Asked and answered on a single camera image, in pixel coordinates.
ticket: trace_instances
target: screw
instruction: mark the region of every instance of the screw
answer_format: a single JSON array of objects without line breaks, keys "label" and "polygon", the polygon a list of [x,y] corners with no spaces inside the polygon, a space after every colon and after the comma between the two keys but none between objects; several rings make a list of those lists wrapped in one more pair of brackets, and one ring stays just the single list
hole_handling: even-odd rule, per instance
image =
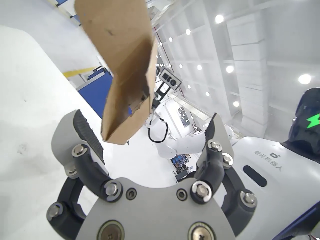
[{"label": "screw", "polygon": [[60,210],[60,207],[57,205],[50,207],[49,212],[48,212],[49,217],[51,217],[51,218],[57,217],[59,215],[59,210]]},{"label": "screw", "polygon": [[191,197],[196,203],[204,204],[211,200],[212,190],[207,183],[198,180],[192,184]]},{"label": "screw", "polygon": [[245,193],[242,191],[240,193],[240,198],[243,204],[249,208],[254,208],[257,206],[257,197],[253,193]]},{"label": "screw", "polygon": [[227,153],[222,153],[223,155],[223,163],[228,164],[229,166],[233,165],[233,158]]},{"label": "screw", "polygon": [[125,196],[127,197],[127,199],[129,201],[134,200],[137,197],[137,191],[134,188],[130,188],[127,190],[127,193],[125,194]]},{"label": "screw", "polygon": [[253,204],[255,202],[255,195],[252,193],[246,193],[244,195],[244,201],[249,204]]},{"label": "screw", "polygon": [[76,171],[76,168],[73,168],[73,169],[67,169],[66,170],[66,174],[70,177],[74,176],[77,174],[77,171]]},{"label": "screw", "polygon": [[213,141],[212,139],[208,141],[208,148],[213,149],[214,151],[221,152],[222,146],[219,142]]},{"label": "screw", "polygon": [[97,240],[121,240],[125,238],[125,230],[117,221],[108,221],[101,226]]},{"label": "screw", "polygon": [[117,190],[117,185],[111,183],[105,188],[105,194],[107,194],[108,196],[115,195],[117,193]]},{"label": "screw", "polygon": [[199,226],[193,230],[192,240],[213,240],[209,230],[205,227]]},{"label": "screw", "polygon": [[197,195],[199,197],[206,197],[209,195],[209,191],[207,190],[207,188],[203,185],[199,185],[198,188],[197,188]]},{"label": "screw", "polygon": [[83,145],[79,144],[79,145],[76,145],[73,149],[72,149],[72,152],[71,154],[74,156],[74,157],[80,157],[82,156],[85,152],[87,152],[87,148],[84,147]]},{"label": "screw", "polygon": [[83,150],[84,150],[84,147],[82,145],[79,145],[79,146],[75,147],[74,152],[77,155],[80,155]]},{"label": "screw", "polygon": [[188,197],[188,194],[187,192],[184,190],[184,189],[179,189],[177,190],[177,198],[180,200],[180,201],[185,201]]}]

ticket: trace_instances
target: white robot body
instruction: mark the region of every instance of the white robot body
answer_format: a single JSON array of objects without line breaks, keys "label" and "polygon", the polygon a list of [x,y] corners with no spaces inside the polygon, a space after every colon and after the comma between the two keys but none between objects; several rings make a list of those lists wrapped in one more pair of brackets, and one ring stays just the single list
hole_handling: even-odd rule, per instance
[{"label": "white robot body", "polygon": [[[253,219],[237,239],[273,239],[319,202],[318,163],[256,137],[239,140],[233,151],[233,168],[258,200]],[[245,166],[264,177],[267,185],[259,186],[244,172]]]}]

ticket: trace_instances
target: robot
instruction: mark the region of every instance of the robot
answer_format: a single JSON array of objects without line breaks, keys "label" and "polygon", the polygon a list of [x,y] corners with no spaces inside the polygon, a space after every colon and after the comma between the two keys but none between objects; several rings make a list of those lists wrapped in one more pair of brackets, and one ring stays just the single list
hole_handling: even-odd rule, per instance
[{"label": "robot", "polygon": [[[156,142],[160,156],[202,154],[193,177],[162,189],[111,179],[101,144],[81,111],[73,111],[63,117],[52,138],[53,154],[67,179],[47,220],[69,240],[287,240],[311,232],[317,236],[319,101],[320,88],[303,95],[284,143],[245,137],[231,145],[218,114],[198,134],[178,140],[165,135]],[[166,124],[162,119],[149,124],[158,123]],[[88,216],[78,204],[83,186],[98,196]]]}]

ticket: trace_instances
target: green lightning logo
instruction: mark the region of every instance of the green lightning logo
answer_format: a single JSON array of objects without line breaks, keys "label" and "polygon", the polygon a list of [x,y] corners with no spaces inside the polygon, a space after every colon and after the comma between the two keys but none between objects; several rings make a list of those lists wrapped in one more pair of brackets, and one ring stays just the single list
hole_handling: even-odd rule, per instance
[{"label": "green lightning logo", "polygon": [[310,124],[308,125],[307,129],[311,128],[311,127],[315,127],[317,125],[320,125],[319,118],[320,118],[320,113],[308,118],[307,121],[309,121]]}]

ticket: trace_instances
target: white table surface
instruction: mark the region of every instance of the white table surface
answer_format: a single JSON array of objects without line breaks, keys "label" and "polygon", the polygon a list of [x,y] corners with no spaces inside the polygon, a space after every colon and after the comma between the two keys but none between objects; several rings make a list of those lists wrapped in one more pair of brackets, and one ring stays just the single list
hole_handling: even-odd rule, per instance
[{"label": "white table surface", "polygon": [[[141,129],[130,146],[102,142],[101,119],[27,33],[0,26],[0,239],[61,239],[46,220],[67,178],[51,151],[61,118],[81,109],[103,143],[112,178],[147,187],[175,185],[170,163]],[[96,196],[83,190],[88,213]]]}]

